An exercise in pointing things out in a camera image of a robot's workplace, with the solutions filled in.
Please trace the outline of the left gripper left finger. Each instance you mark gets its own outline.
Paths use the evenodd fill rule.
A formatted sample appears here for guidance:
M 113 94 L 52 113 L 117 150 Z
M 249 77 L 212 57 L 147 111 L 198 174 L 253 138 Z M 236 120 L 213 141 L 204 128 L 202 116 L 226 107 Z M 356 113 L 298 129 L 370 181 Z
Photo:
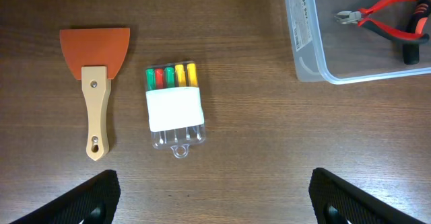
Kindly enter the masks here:
M 105 170 L 14 222 L 111 224 L 120 195 L 117 172 Z

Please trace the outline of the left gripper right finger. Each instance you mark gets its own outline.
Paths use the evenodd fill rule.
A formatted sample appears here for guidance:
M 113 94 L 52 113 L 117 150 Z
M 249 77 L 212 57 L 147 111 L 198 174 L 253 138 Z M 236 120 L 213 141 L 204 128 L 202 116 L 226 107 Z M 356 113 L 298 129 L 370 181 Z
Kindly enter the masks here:
M 321 167 L 312 171 L 308 193 L 318 224 L 424 224 Z

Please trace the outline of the clear plastic container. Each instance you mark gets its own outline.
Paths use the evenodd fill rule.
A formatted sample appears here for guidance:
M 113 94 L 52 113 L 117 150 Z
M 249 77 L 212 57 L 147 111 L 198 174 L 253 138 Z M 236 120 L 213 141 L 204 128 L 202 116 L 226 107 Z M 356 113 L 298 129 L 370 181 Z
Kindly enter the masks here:
M 303 82 L 341 85 L 430 73 L 430 40 L 420 45 L 420 61 L 403 62 L 403 44 L 355 24 L 337 22 L 335 14 L 370 7 L 379 0 L 285 0 L 296 74 Z M 389 18 L 405 29 L 415 2 L 389 8 Z

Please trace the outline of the red diagonal cutters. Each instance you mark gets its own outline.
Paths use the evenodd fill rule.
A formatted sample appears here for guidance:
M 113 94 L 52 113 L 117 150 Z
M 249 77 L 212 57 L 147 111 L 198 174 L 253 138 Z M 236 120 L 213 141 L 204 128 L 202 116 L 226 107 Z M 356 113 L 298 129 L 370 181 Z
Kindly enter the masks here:
M 362 7 L 357 10 L 344 10 L 335 14 L 337 22 L 343 25 L 355 24 L 378 34 L 379 36 L 401 44 L 425 44 L 430 40 L 430 35 L 422 31 L 421 34 L 406 32 L 406 28 L 396 24 L 396 20 L 389 18 L 389 8 L 400 3 L 415 2 L 419 0 L 379 0 L 370 7 Z M 407 16 L 407 24 L 415 9 Z

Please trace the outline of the long nose pliers orange black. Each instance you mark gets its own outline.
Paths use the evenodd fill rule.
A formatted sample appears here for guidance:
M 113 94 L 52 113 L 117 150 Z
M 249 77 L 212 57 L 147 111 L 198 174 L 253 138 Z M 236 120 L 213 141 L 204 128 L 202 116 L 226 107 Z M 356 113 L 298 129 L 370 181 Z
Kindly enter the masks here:
M 406 27 L 406 32 L 421 34 L 428 17 L 430 16 L 430 0 L 419 0 L 415 11 Z M 415 65 L 420 61 L 420 45 L 403 45 L 403 62 L 406 65 Z

